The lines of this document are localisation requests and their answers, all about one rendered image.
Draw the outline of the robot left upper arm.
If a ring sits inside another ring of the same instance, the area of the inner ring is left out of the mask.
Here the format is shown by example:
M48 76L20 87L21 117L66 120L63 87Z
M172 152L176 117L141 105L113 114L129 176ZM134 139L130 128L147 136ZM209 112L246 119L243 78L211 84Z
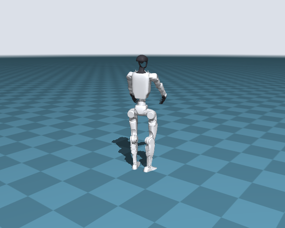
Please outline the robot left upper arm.
M132 73L133 72L129 72L126 76L129 88L132 88Z

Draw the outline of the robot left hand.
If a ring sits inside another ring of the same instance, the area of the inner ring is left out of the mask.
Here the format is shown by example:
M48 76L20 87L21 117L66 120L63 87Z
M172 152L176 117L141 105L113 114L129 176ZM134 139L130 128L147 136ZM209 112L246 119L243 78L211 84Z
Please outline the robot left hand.
M130 94L130 96L132 97L132 99L133 99L133 101L134 101L135 103L138 102L138 100L134 97L134 95Z

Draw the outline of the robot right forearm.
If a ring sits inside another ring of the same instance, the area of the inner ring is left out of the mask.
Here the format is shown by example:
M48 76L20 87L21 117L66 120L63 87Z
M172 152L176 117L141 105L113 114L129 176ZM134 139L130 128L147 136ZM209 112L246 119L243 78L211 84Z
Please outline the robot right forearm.
M161 89L158 89L158 90L161 93L161 96L165 96L165 97L167 96L162 83L161 83Z

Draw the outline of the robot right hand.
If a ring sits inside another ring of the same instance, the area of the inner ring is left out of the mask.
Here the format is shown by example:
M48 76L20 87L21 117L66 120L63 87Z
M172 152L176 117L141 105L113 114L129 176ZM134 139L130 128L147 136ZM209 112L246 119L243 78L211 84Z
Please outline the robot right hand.
M161 101L162 100L162 101ZM160 100L159 104L163 104L163 102L165 101L165 96L162 96L162 99Z

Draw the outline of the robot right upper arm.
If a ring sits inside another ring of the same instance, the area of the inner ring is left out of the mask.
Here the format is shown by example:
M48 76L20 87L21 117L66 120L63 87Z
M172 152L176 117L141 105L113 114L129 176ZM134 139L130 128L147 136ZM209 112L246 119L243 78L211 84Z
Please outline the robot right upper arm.
M151 81L154 82L154 84L156 85L156 88L161 89L161 83L156 73L149 74L149 78Z

